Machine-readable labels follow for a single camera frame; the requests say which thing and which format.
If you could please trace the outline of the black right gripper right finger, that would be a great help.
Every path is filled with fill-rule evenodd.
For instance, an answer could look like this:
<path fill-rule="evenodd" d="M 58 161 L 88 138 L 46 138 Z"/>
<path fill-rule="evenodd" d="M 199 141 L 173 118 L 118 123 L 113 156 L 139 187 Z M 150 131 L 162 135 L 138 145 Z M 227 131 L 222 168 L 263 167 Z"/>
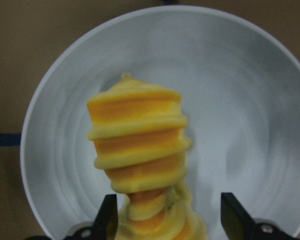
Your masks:
<path fill-rule="evenodd" d="M 229 240 L 257 240 L 256 221 L 231 192 L 221 193 L 220 220 Z"/>

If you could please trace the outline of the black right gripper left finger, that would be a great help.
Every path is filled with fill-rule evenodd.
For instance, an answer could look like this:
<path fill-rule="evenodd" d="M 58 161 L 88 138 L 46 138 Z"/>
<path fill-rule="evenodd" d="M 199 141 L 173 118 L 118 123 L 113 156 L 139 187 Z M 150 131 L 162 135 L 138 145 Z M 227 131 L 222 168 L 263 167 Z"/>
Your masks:
<path fill-rule="evenodd" d="M 92 240 L 114 240 L 118 229 L 117 195 L 107 194 L 91 227 Z"/>

